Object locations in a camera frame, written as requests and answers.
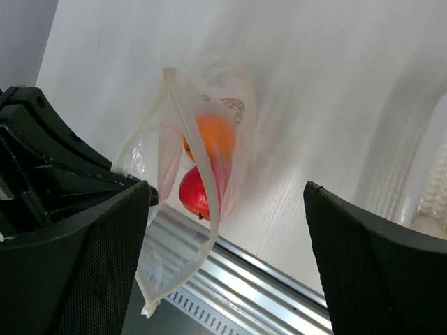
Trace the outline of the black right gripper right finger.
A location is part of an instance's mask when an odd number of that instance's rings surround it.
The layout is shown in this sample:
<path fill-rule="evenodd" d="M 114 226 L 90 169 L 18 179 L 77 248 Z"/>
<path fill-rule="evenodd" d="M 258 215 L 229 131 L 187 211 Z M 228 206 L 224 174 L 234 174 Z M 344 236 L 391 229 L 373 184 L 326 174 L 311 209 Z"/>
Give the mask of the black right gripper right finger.
<path fill-rule="evenodd" d="M 310 181 L 312 250 L 335 334 L 445 334 L 446 241 L 404 228 Z"/>

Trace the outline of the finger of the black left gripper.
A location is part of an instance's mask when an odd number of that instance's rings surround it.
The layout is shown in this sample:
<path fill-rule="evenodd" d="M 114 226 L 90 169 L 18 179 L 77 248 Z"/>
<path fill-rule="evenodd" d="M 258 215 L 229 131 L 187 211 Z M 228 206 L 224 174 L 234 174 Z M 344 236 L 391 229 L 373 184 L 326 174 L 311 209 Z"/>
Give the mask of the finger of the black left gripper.
<path fill-rule="evenodd" d="M 112 163 L 76 135 L 37 87 L 1 92 L 1 236 L 55 231 L 66 234 L 91 225 L 137 187 L 142 195 L 122 219 L 144 234 L 159 194 Z"/>

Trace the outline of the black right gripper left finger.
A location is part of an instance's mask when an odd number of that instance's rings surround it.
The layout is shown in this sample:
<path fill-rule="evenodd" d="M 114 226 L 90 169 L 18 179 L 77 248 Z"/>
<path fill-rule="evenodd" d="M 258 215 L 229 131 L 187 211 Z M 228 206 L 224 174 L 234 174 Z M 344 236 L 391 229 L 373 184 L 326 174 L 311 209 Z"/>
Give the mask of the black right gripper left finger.
<path fill-rule="evenodd" d="M 1 244 L 2 334 L 120 334 L 145 235 L 141 181 Z"/>

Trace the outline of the red toy tomato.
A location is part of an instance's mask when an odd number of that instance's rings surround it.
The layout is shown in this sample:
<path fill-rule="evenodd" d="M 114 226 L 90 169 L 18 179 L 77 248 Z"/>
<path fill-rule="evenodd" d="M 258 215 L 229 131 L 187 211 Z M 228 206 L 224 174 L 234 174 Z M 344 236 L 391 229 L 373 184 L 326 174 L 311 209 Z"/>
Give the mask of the red toy tomato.
<path fill-rule="evenodd" d="M 219 210 L 224 199 L 224 193 L 228 185 L 228 171 L 212 166 L 217 186 Z M 179 200 L 182 205 L 199 219 L 210 221 L 210 209 L 207 201 L 205 187 L 200 177 L 197 166 L 193 166 L 182 178 L 179 185 Z"/>

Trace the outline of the clear zip top bag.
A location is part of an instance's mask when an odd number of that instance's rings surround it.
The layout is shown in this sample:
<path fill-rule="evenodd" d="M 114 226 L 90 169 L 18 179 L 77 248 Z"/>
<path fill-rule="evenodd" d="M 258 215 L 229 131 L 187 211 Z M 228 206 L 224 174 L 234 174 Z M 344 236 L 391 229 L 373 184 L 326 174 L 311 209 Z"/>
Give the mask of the clear zip top bag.
<path fill-rule="evenodd" d="M 240 200 L 254 142 L 254 93 L 238 66 L 164 68 L 153 105 L 112 171 L 155 187 L 135 278 L 150 317 L 210 254 Z"/>

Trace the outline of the orange toy orange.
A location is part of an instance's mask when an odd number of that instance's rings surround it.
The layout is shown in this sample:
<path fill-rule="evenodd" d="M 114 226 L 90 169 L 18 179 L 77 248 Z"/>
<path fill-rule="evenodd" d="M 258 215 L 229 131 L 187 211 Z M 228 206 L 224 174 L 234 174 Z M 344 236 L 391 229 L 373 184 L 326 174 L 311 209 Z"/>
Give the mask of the orange toy orange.
<path fill-rule="evenodd" d="M 220 114 L 203 114 L 196 117 L 196 123 L 209 158 L 230 161 L 236 138 L 235 127 L 228 118 Z"/>

